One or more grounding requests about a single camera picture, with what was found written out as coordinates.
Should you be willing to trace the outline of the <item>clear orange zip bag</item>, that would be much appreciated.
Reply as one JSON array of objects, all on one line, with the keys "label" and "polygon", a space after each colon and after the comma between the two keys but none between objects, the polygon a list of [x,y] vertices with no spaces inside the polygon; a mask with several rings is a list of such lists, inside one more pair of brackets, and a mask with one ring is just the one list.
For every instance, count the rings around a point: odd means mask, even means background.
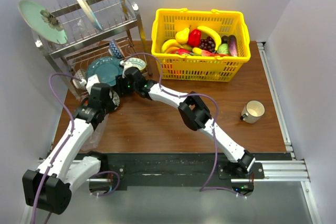
[{"label": "clear orange zip bag", "polygon": [[89,138],[86,139],[84,144],[81,147],[82,152],[89,152],[98,147],[100,140],[103,136],[106,124],[108,120],[108,115],[106,112],[104,113],[103,120],[98,124],[94,132],[91,134]]}]

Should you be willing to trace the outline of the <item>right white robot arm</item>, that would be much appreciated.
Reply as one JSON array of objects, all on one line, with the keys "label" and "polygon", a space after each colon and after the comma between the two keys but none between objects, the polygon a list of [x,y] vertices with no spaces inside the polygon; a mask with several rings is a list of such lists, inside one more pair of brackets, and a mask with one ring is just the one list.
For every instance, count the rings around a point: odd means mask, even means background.
[{"label": "right white robot arm", "polygon": [[228,159],[227,170],[239,178],[246,178],[253,171],[255,157],[237,144],[216,122],[218,114],[211,112],[202,97],[211,97],[196,92],[182,93],[146,79],[136,67],[130,67],[116,77],[116,89],[120,96],[137,93],[140,97],[162,102],[176,108],[184,124],[192,131],[199,131],[212,138]]}]

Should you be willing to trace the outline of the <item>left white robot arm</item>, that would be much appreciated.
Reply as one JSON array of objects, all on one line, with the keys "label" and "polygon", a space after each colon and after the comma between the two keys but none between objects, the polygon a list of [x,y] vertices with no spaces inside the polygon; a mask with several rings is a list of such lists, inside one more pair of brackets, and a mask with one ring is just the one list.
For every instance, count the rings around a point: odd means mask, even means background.
[{"label": "left white robot arm", "polygon": [[117,108],[112,88],[96,83],[87,103],[82,103],[72,116],[63,137],[36,170],[27,170],[22,178],[26,204],[54,214],[63,213],[72,194],[90,177],[108,174],[108,158],[91,151],[71,167],[85,141],[91,137],[106,116]]}]

